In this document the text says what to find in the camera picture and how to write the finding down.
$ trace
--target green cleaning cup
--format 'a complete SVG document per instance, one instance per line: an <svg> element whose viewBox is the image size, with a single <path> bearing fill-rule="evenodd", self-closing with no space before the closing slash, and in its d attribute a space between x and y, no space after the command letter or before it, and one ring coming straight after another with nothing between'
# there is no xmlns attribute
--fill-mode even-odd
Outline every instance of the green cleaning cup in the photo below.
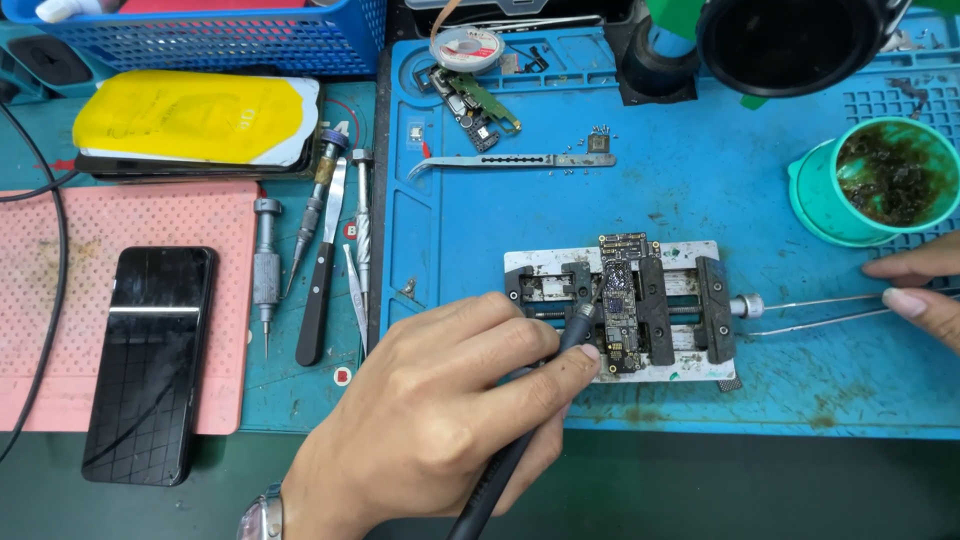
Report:
<svg viewBox="0 0 960 540"><path fill-rule="evenodd" d="M811 233L846 247L884 244L948 218L960 157L933 128L883 116L853 126L787 167L790 204Z"/></svg>

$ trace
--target pink perforated mat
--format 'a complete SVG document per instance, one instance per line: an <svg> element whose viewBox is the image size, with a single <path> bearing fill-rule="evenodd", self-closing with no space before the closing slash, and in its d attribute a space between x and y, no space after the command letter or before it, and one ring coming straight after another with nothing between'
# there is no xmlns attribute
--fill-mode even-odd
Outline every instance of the pink perforated mat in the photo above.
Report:
<svg viewBox="0 0 960 540"><path fill-rule="evenodd" d="M219 264L196 431L237 430L257 189L253 181L231 181L62 191L70 236L66 297L27 430L87 430L117 258L127 247L144 245L216 250ZM49 194L3 205L0 224L0 430L10 430L43 346L60 245Z"/></svg>

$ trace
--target hand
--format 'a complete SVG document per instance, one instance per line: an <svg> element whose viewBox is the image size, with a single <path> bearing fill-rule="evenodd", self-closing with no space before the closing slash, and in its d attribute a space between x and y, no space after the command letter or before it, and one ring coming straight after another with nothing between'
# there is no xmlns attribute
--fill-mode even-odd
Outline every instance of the hand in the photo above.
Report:
<svg viewBox="0 0 960 540"><path fill-rule="evenodd" d="M919 288L940 276L960 274L960 232L941 236L907 252L870 261L863 271L891 280L883 304L928 331L960 355L960 303Z"/></svg>
<svg viewBox="0 0 960 540"><path fill-rule="evenodd" d="M360 538L394 518L453 516L497 450L537 429L494 510L507 511L559 455L564 416L600 367L499 293L394 324L340 403L304 441L281 496L284 540Z"/></svg>

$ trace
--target wristwatch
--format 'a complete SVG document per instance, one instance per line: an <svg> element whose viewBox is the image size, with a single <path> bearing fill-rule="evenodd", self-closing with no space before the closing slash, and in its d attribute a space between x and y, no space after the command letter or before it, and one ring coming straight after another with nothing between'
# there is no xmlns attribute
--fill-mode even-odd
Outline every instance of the wristwatch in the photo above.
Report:
<svg viewBox="0 0 960 540"><path fill-rule="evenodd" d="M283 540L283 500L276 482L257 497L244 512L237 528L237 540Z"/></svg>

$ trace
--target phone screen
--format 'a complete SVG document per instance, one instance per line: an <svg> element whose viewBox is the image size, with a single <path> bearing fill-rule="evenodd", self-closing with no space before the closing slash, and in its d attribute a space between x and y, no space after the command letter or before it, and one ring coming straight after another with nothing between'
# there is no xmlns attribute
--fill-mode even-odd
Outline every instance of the phone screen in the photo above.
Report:
<svg viewBox="0 0 960 540"><path fill-rule="evenodd" d="M150 485L185 478L213 264L209 248L120 254L84 478Z"/></svg>

